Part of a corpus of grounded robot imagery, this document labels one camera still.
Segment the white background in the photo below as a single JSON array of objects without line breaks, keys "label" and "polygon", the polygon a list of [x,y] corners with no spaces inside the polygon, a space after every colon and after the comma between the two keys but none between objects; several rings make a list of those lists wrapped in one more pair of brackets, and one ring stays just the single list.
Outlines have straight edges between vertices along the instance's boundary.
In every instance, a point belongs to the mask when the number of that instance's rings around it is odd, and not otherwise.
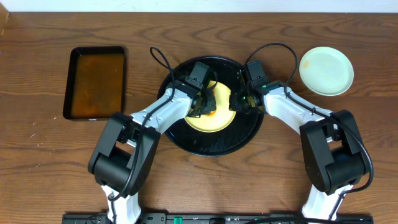
[{"label": "white background", "polygon": [[0,0],[10,12],[398,12],[398,0]]}]

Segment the wood grain surface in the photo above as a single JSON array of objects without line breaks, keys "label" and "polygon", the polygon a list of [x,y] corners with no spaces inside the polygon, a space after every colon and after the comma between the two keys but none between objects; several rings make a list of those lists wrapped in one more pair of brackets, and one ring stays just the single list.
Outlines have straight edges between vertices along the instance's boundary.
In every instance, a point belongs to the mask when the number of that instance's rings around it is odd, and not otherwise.
[{"label": "wood grain surface", "polygon": [[[313,47],[334,47],[351,60],[354,83],[341,96],[312,93],[298,74],[291,87],[323,108],[350,110],[373,159],[372,186],[348,195],[340,213],[397,223],[398,16],[256,13],[12,13],[0,42],[0,222],[60,223],[67,212],[107,210],[105,194],[86,168],[106,122],[62,117],[73,48],[129,49],[129,114],[155,101],[167,74],[150,46],[177,66],[201,55],[243,63],[269,42],[283,42],[299,57]],[[286,80],[294,65],[279,47],[255,57],[273,79]],[[162,136],[140,203],[170,213],[299,211],[310,186],[299,136],[266,116],[247,146],[222,157],[194,156]]]}]

